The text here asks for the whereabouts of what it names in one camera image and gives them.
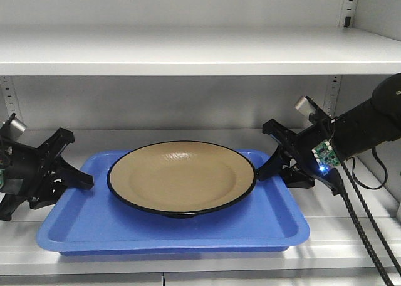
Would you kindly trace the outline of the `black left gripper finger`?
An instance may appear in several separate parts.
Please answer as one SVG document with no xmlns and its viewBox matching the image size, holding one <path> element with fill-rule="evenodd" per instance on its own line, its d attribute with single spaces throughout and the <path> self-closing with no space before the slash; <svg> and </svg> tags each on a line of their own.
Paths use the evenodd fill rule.
<svg viewBox="0 0 401 286">
<path fill-rule="evenodd" d="M 39 146 L 40 155 L 45 160 L 54 160 L 61 155 L 67 145 L 74 143 L 74 141 L 75 136 L 72 131 L 59 128 Z"/>
<path fill-rule="evenodd" d="M 89 190 L 94 186 L 93 176 L 68 164 L 62 157 L 59 161 L 59 176 L 69 187 Z"/>
</svg>

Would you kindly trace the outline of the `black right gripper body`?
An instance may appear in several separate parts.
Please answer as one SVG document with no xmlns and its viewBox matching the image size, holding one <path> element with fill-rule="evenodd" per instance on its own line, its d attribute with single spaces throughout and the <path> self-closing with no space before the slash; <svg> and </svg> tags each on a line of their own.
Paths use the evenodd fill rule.
<svg viewBox="0 0 401 286">
<path fill-rule="evenodd" d="M 322 175 L 312 154 L 312 148 L 326 139 L 323 129 L 315 124 L 295 133 L 274 119 L 263 124 L 263 133 L 270 135 L 282 147 L 283 166 L 277 175 L 289 188 L 310 189 L 322 182 L 333 194 L 341 194 L 341 177 L 337 169 Z"/>
</svg>

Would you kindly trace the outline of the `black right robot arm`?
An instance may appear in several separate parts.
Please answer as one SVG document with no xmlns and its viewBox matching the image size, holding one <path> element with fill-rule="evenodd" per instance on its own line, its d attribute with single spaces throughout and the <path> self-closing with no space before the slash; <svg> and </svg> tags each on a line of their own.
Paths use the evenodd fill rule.
<svg viewBox="0 0 401 286">
<path fill-rule="evenodd" d="M 400 75 L 381 82 L 371 98 L 331 118 L 308 96 L 301 97 L 295 108 L 311 126 L 295 133 L 274 119 L 264 123 L 263 133 L 270 135 L 278 147 L 256 171 L 263 181 L 279 175 L 287 185 L 310 188 L 321 181 L 334 195 L 340 194 L 341 181 L 336 169 L 322 164 L 318 145 L 328 142 L 338 160 L 347 160 L 386 141 L 400 138 Z"/>
</svg>

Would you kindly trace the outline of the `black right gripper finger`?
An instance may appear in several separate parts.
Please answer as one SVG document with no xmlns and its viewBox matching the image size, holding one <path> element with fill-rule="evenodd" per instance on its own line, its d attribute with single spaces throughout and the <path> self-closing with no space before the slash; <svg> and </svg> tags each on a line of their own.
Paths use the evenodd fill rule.
<svg viewBox="0 0 401 286">
<path fill-rule="evenodd" d="M 270 158 L 256 170 L 256 178 L 258 181 L 264 181 L 270 177 L 277 175 L 283 166 L 281 157 L 282 147 L 278 146 Z"/>
</svg>

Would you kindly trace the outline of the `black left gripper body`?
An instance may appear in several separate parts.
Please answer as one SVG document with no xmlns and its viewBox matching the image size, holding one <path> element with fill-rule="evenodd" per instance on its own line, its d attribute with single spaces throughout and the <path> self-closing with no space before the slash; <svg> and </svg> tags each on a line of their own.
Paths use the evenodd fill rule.
<svg viewBox="0 0 401 286">
<path fill-rule="evenodd" d="M 38 147 L 1 138 L 1 220 L 10 221 L 24 202 L 30 209 L 55 204 L 66 190 L 59 176 L 60 157 L 45 160 Z"/>
</svg>

